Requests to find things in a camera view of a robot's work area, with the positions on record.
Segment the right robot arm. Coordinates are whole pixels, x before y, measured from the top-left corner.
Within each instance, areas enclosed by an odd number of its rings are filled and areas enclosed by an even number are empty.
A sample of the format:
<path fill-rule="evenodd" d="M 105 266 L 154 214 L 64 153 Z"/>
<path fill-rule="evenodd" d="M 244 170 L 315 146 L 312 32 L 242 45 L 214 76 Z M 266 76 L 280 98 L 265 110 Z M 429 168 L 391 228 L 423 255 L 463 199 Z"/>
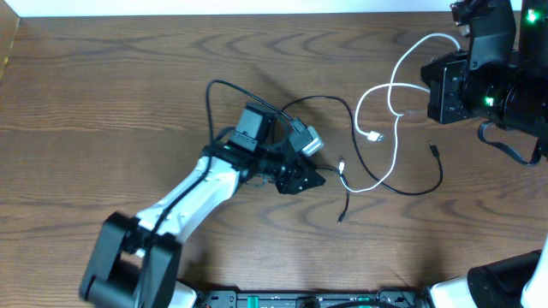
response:
<path fill-rule="evenodd" d="M 525 160 L 501 142 L 491 146 L 532 167 L 547 156 L 547 3 L 528 0 L 521 18 L 509 0 L 464 0 L 450 6 L 455 24 L 465 27 L 468 50 L 459 49 L 422 67 L 430 89 L 427 115 L 450 124 L 480 117 L 477 135 L 485 142 L 494 125 L 536 139 Z M 467 274 L 426 287 L 419 307 L 545 307 L 547 250 L 470 269 Z"/>

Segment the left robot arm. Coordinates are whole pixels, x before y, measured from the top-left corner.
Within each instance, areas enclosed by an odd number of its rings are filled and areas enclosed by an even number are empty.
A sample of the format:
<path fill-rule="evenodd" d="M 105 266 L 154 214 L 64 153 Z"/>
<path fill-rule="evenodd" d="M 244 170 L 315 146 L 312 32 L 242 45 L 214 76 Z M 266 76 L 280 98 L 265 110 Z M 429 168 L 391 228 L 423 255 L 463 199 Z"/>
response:
<path fill-rule="evenodd" d="M 193 231 L 239 187 L 260 176 L 281 194 L 324 185 L 312 154 L 324 143 L 314 127 L 294 118 L 285 136 L 268 142 L 281 116 L 249 103 L 234 127 L 201 152 L 194 170 L 171 192 L 135 216 L 120 212 L 103 223 L 80 283 L 96 307 L 192 307 L 198 294 L 178 281 L 182 248 Z"/>

